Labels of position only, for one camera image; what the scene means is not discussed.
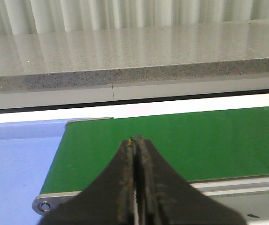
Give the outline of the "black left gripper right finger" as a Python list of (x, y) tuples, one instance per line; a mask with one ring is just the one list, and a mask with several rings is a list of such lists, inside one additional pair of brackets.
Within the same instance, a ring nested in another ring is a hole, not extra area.
[(134, 139), (140, 225), (244, 225), (237, 211), (193, 188), (149, 139)]

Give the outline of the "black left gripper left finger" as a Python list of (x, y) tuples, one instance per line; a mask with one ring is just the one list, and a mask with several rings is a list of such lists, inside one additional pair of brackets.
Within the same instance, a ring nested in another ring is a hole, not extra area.
[(134, 141), (122, 141), (98, 177), (77, 196), (47, 213), (39, 224), (135, 224), (134, 158)]

